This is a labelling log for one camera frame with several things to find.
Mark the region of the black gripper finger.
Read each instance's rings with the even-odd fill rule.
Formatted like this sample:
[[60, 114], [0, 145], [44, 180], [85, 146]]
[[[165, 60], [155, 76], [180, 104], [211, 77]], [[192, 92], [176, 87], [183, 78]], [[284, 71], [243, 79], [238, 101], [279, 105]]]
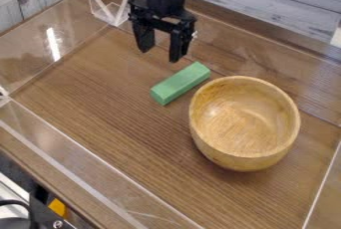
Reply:
[[132, 21], [132, 27], [139, 50], [145, 53], [155, 46], [155, 28], [140, 20]]
[[169, 62], [176, 63], [186, 55], [188, 44], [192, 39], [192, 30], [172, 30], [169, 33]]

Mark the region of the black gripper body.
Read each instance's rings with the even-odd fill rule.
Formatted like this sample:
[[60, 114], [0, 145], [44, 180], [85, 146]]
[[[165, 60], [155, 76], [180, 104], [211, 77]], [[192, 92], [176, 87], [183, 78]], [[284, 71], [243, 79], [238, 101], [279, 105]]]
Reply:
[[129, 21], [148, 22], [155, 30], [171, 34], [172, 30], [191, 29], [195, 17], [184, 9], [184, 0], [129, 0]]

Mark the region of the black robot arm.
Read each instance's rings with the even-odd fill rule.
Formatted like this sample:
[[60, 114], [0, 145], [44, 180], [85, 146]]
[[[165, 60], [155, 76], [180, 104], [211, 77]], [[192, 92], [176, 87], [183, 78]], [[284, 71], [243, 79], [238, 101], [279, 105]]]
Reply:
[[169, 62], [187, 54], [196, 18], [184, 10], [184, 0], [128, 0], [129, 21], [140, 51], [156, 44], [155, 30], [169, 34]]

